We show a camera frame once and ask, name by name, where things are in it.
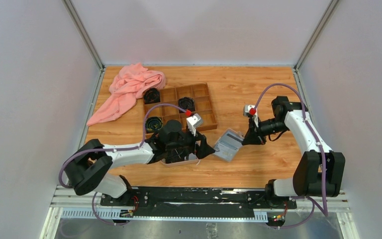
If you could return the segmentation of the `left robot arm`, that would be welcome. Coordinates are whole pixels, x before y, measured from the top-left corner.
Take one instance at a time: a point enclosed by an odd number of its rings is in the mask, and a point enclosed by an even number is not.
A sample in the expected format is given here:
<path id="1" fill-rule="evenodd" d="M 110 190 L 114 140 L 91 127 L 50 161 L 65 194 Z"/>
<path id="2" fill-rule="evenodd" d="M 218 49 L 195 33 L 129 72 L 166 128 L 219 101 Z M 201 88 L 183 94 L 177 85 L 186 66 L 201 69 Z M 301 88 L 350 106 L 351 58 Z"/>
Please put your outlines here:
<path id="1" fill-rule="evenodd" d="M 169 120 L 150 138 L 139 144 L 109 145 L 98 139 L 88 141 L 63 164 L 78 196 L 97 192 L 109 195 L 121 206 L 132 201 L 132 192 L 123 176 L 109 173 L 113 168 L 132 164 L 152 164 L 161 160 L 184 159 L 193 154 L 203 159 L 215 153 L 206 137 L 194 128 L 182 130 L 177 120 Z"/>

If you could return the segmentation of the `pink leather card holder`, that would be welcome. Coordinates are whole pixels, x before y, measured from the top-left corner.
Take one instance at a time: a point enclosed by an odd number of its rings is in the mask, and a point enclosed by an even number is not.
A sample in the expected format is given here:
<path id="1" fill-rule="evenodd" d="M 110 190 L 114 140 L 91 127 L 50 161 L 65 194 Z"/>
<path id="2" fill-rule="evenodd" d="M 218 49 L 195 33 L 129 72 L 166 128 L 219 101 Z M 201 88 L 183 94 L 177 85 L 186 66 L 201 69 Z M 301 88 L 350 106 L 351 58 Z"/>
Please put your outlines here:
<path id="1" fill-rule="evenodd" d="M 231 162 L 239 149 L 242 147 L 244 137 L 241 132 L 228 128 L 214 145 L 214 155 L 218 158 Z"/>

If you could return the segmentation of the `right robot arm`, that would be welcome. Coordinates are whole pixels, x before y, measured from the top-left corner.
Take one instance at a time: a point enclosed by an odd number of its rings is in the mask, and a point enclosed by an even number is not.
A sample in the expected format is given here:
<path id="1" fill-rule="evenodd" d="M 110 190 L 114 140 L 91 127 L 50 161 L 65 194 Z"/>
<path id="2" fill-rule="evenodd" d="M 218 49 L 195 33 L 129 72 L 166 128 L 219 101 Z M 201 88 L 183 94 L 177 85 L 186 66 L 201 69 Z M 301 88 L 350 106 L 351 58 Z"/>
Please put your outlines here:
<path id="1" fill-rule="evenodd" d="M 278 96 L 271 105 L 274 117 L 264 121 L 259 119 L 255 106 L 243 108 L 249 128 L 242 145 L 264 145 L 272 134 L 290 131 L 299 146 L 301 160 L 291 178 L 268 181 L 264 194 L 266 205 L 276 208 L 284 197 L 338 196 L 345 166 L 343 153 L 335 152 L 318 135 L 303 103 Z"/>

